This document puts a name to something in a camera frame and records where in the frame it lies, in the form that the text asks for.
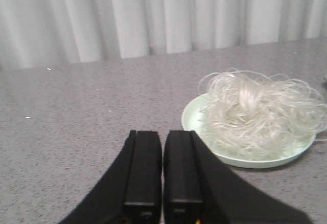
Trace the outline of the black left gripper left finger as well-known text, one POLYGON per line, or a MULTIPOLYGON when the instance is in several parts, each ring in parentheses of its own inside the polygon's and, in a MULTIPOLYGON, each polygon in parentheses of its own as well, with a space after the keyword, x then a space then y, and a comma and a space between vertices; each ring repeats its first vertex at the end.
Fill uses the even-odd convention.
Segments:
POLYGON ((158 133, 130 131, 112 165, 61 223, 159 223, 161 171, 158 133))

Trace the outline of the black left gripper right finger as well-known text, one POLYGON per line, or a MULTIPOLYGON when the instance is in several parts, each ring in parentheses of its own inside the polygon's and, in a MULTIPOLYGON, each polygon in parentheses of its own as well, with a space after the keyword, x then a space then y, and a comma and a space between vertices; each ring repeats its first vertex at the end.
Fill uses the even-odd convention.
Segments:
POLYGON ((163 171, 165 223, 311 223, 235 174, 195 131, 169 132, 163 171))

